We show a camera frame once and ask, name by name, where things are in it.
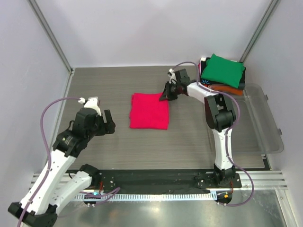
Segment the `green cloth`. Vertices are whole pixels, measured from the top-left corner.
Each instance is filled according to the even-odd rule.
[[[206,68],[203,70],[201,78],[238,88],[244,69],[241,62],[227,60],[213,54],[206,61]]]

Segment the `red cloth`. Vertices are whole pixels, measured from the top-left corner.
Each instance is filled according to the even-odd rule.
[[[164,129],[169,126],[169,103],[159,101],[162,93],[132,95],[132,109],[129,113],[131,129]]]

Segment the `clear plastic container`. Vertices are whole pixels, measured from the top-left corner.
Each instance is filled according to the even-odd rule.
[[[246,84],[243,95],[233,97],[239,103],[241,118],[232,131],[232,152],[253,154],[282,152],[284,145],[281,131],[276,126],[262,88],[256,84]],[[210,129],[208,133],[212,138],[213,133]]]

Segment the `metal floor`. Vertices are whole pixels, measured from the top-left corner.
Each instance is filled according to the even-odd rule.
[[[234,191],[233,203],[250,191]],[[95,208],[70,202],[54,227],[286,227],[274,190],[255,191],[244,206],[225,208],[214,201],[110,202]]]
[[[68,96],[98,96],[101,109],[110,109],[116,123],[112,135],[95,137],[82,151],[71,169],[87,163],[99,169],[182,169],[213,168],[214,139],[205,121],[203,105],[187,96],[169,103],[169,129],[129,128],[131,95],[134,92],[159,93],[169,79],[170,67],[77,68]],[[185,67],[191,78],[194,67]],[[68,127],[80,105],[67,101],[59,131]],[[244,168],[263,168],[261,155],[241,154],[257,146],[248,114],[242,114],[239,128],[233,130],[233,158]]]

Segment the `robotic arm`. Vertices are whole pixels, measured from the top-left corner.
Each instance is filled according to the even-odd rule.
[[[104,122],[97,97],[88,100],[81,98],[79,103],[84,104],[84,107],[77,112],[75,120],[70,121],[69,128],[57,136],[51,152],[49,175],[26,209],[22,221],[31,227],[52,227],[59,213],[71,199],[89,186],[97,186],[101,181],[100,171],[86,164],[67,184],[56,191],[61,178],[80,152],[87,147],[88,142],[95,136],[115,132],[116,125],[109,110],[104,111],[107,121]],[[20,218],[32,193],[43,180],[47,168],[46,164],[34,186],[21,202],[10,205],[9,212],[15,217]]]
[[[216,159],[214,162],[214,179],[218,186],[227,186],[235,178],[235,166],[229,161],[226,155],[226,146],[230,158],[232,159],[232,130],[228,131],[228,141],[226,141],[226,132],[236,120],[235,110],[232,101],[224,95],[211,93],[202,89],[196,80],[190,80],[185,69],[175,71],[169,70],[170,80],[166,82],[160,101],[176,100],[178,95],[184,94],[194,97],[205,105],[205,117],[207,125],[214,133],[214,142],[216,150]]]

